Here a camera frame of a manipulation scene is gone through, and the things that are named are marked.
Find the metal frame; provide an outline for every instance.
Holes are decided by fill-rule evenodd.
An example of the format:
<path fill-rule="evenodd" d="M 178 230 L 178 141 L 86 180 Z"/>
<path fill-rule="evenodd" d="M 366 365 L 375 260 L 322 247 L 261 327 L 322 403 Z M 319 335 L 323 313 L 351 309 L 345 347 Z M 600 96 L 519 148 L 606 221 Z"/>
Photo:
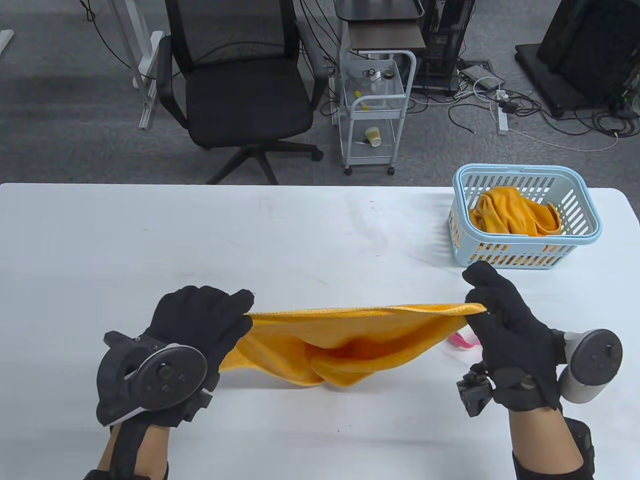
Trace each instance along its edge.
<path fill-rule="evenodd" d="M 116 24 L 122 44 L 129 60 L 130 65 L 136 64 L 136 58 L 133 54 L 131 44 L 127 38 L 127 34 L 122 23 L 122 18 L 118 13 L 115 0 L 108 0 L 111 14 L 113 15 L 113 21 Z M 140 51 L 142 52 L 142 60 L 138 64 L 138 68 L 132 68 L 133 70 L 133 87 L 140 92 L 140 98 L 142 100 L 142 114 L 140 116 L 140 122 L 138 127 L 140 129 L 148 129 L 154 107 L 156 105 L 156 80 L 148 78 L 149 72 L 152 71 L 157 58 L 158 45 L 164 32 L 157 30 L 149 35 L 149 28 L 142 11 L 138 8 L 136 0 L 125 0 L 127 5 L 127 11 L 129 12 L 129 18 L 133 25 L 133 31 L 136 35 Z"/>
<path fill-rule="evenodd" d="M 345 51 L 339 47 L 339 65 L 340 71 L 346 71 L 346 65 L 353 61 L 348 58 L 344 53 Z M 402 137 L 402 131 L 404 128 L 404 120 L 406 118 L 406 110 L 409 105 L 409 98 L 411 95 L 411 88 L 413 84 L 413 77 L 415 75 L 416 68 L 416 58 L 413 52 L 409 50 L 367 50 L 358 52 L 361 56 L 368 56 L 370 59 L 374 60 L 372 56 L 382 57 L 388 56 L 388 58 L 393 61 L 393 55 L 406 55 L 409 57 L 411 61 L 411 68 L 409 72 L 409 76 L 407 79 L 407 85 L 404 89 L 404 93 L 396 93 L 392 95 L 363 95 L 360 98 L 356 98 L 351 105 L 348 104 L 346 99 L 346 89 L 344 87 L 344 82 L 340 79 L 340 100 L 339 100 L 339 112 L 338 112 L 338 128 L 340 132 L 340 149 L 342 151 L 342 163 L 345 168 L 345 174 L 351 174 L 351 167 L 356 165 L 388 165 L 389 170 L 387 173 L 390 175 L 394 172 L 394 166 L 396 164 L 398 150 L 400 147 L 400 139 Z M 359 63 L 362 62 L 362 59 L 355 60 Z M 363 111 L 358 109 L 358 105 L 362 102 L 369 102 L 372 100 L 398 100 L 401 102 L 402 106 L 398 109 L 384 109 L 384 110 L 372 110 L 372 111 Z M 388 127 L 387 132 L 391 134 L 391 139 L 393 140 L 393 152 L 391 155 L 369 155 L 369 156 L 352 156 L 352 150 L 354 145 L 353 139 L 353 130 L 355 126 L 355 122 L 374 122 L 374 121 L 384 121 L 385 127 Z M 393 120 L 398 120 L 397 128 L 394 127 Z M 348 128 L 348 133 L 345 135 L 344 129 Z"/>

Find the black office chair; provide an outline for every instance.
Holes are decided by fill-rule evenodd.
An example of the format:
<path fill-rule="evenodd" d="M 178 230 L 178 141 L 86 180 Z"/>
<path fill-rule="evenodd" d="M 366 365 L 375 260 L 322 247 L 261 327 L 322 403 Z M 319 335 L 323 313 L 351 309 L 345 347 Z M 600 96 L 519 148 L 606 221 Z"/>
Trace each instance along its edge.
<path fill-rule="evenodd" d="M 315 145 L 282 141 L 311 128 L 328 84 L 308 24 L 292 0 L 165 0 L 171 35 L 160 41 L 160 103 L 203 148 L 241 147 L 211 180 L 217 184 L 256 158 L 269 183 L 278 181 L 265 152 L 308 152 Z M 300 41 L 314 75 L 309 101 L 298 72 Z M 186 80 L 186 116 L 173 95 L 172 57 Z"/>

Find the chair backrest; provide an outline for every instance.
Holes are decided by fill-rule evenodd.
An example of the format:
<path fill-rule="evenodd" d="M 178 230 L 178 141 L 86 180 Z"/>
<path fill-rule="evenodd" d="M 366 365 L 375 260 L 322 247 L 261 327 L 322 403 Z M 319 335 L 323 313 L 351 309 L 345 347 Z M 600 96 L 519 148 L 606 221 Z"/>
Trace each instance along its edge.
<path fill-rule="evenodd" d="M 165 0 L 180 70 L 260 58 L 298 58 L 292 0 Z"/>

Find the vr controller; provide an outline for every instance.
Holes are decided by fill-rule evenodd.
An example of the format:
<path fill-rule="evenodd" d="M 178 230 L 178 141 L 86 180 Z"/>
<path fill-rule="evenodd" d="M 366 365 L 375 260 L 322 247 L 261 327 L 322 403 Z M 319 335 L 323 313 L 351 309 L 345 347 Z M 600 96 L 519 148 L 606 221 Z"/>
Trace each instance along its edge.
<path fill-rule="evenodd" d="M 142 412 L 174 407 L 185 400 L 184 420 L 207 408 L 218 383 L 218 372 L 207 372 L 207 360 L 193 347 L 164 344 L 140 335 L 131 339 L 107 332 L 109 351 L 98 368 L 98 421 L 113 426 Z"/>
<path fill-rule="evenodd" d="M 560 374 L 561 395 L 571 403 L 588 403 L 613 380 L 622 363 L 622 343 L 610 330 L 584 333 L 552 330 L 556 364 L 566 367 Z M 497 375 L 510 372 L 496 371 Z M 527 388 L 527 379 L 518 379 Z M 460 399 L 469 417 L 476 417 L 493 398 L 493 387 L 484 363 L 475 364 L 457 382 Z"/>

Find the yellow towel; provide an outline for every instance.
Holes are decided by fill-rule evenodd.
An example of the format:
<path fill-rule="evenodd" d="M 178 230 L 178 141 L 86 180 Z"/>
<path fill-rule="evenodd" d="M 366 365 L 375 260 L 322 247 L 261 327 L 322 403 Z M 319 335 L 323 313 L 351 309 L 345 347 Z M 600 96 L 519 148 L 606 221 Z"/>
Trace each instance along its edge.
<path fill-rule="evenodd" d="M 562 233 L 556 208 L 524 198 L 516 187 L 496 187 L 483 193 L 469 218 L 475 228 L 488 234 L 545 237 Z"/>
<path fill-rule="evenodd" d="M 250 314 L 220 370 L 254 368 L 297 385 L 350 387 L 399 367 L 466 325 L 482 305 L 402 305 Z"/>

